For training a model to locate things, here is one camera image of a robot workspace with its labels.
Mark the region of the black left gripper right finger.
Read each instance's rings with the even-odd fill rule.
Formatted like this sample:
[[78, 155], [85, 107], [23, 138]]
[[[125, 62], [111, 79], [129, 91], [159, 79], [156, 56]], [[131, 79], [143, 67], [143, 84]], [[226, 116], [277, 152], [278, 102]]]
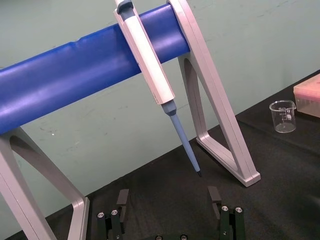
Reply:
[[209, 205], [217, 219], [219, 240], [245, 240], [244, 208], [241, 206], [229, 207], [222, 203], [220, 193], [215, 186], [208, 186]]

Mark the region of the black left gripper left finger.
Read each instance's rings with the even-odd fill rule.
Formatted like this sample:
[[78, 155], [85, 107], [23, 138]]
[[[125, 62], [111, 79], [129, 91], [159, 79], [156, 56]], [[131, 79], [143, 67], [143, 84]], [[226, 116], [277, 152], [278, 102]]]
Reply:
[[99, 212], [96, 215], [98, 240], [124, 239], [129, 192], [129, 189], [120, 190], [115, 208], [109, 213]]

